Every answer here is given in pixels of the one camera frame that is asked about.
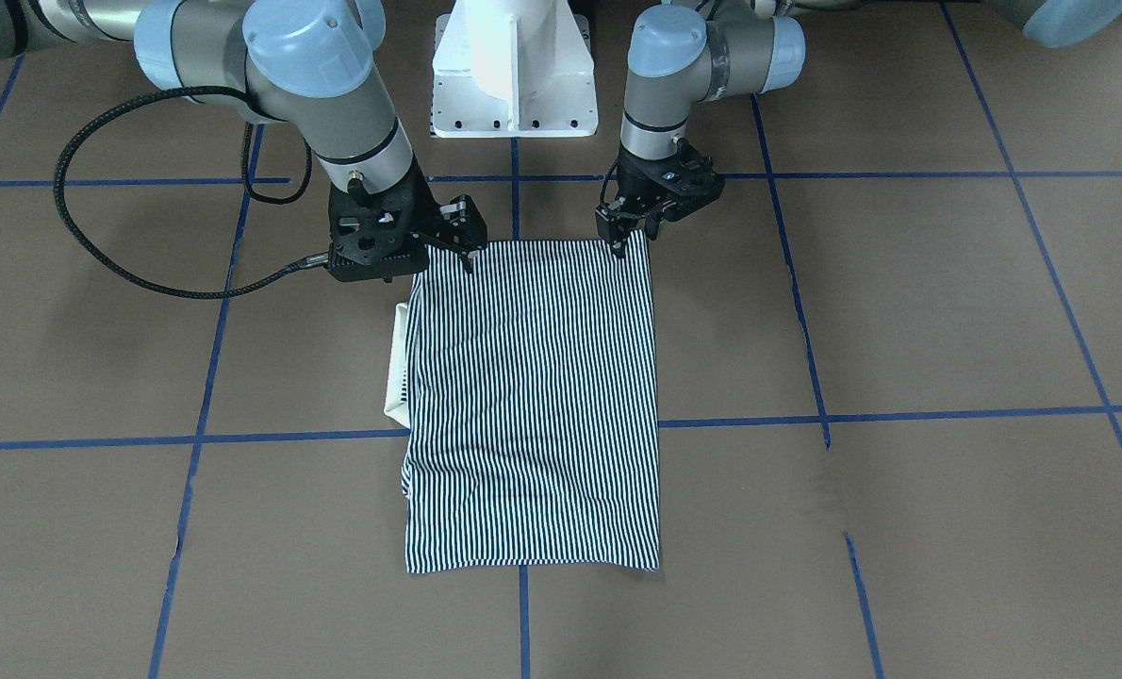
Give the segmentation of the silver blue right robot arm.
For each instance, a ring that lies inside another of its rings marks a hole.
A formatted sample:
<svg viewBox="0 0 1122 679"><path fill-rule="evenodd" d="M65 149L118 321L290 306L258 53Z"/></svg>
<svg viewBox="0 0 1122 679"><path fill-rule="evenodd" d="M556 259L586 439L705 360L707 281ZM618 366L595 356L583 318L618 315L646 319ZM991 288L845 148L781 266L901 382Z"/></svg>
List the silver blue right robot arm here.
<svg viewBox="0 0 1122 679"><path fill-rule="evenodd" d="M379 1L0 1L0 59L127 42L156 88L96 117L59 154L54 198L84 248L91 242L64 193L74 152L127 111L187 98L233 108L248 123L294 125L307 162L331 180L331 244L287 273L324 267L340 282L390 279L426 270L429 249L470 270L487 224L470 198L441 205L429 190L374 63L385 26Z"/></svg>

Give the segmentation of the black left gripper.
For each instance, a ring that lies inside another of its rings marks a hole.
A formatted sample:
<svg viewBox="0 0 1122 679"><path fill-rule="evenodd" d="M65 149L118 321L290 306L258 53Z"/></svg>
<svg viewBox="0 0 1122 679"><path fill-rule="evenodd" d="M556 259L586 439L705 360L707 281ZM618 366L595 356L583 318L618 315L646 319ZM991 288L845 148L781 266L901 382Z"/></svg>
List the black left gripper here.
<svg viewBox="0 0 1122 679"><path fill-rule="evenodd" d="M690 143L678 141L675 154L660 159L647 159L629 152L620 144L617 157L616 198L611 203L600 203L595 209L597 232L610 254L617 259L625 259L627 240L640 221L646 221L644 233L652 240L649 231L649 212L661 210L664 220L682 220L691 214L693 209L686 207L686 198L673 189L674 180L666 180L665 173L677 174L683 169L683 160L689 156Z"/></svg>

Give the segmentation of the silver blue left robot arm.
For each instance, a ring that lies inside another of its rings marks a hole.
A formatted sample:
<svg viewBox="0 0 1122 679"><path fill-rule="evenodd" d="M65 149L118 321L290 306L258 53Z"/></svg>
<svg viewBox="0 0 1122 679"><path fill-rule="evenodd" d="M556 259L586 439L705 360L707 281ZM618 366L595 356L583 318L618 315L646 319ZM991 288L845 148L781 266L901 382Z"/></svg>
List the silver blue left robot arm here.
<svg viewBox="0 0 1122 679"><path fill-rule="evenodd" d="M723 194L725 177L686 136L696 103L761 95L797 82L806 64L802 26L788 12L850 11L846 4L776 1L756 13L746 1L663 3L635 18L627 51L617 158L604 176L594 214L613 257L625 257L631 233L656 240L660 224L681 221ZM1115 22L1122 1L982 1L1010 19L1027 39L1063 48ZM605 198L611 175L616 196ZM767 178L988 178L997 173L765 173Z"/></svg>

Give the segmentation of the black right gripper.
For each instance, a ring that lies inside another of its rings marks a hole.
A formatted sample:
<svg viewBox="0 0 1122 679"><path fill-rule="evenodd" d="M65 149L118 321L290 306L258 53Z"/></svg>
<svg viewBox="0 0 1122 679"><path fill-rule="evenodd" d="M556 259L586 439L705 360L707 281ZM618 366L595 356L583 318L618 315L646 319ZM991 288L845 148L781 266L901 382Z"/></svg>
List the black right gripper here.
<svg viewBox="0 0 1122 679"><path fill-rule="evenodd" d="M358 178L331 189L328 218L333 248L401 248L419 233L432 248L456 254L466 274L473 274L473 254L488 247L487 220L473 198L459 194L441 207L416 160L390 189L371 192Z"/></svg>

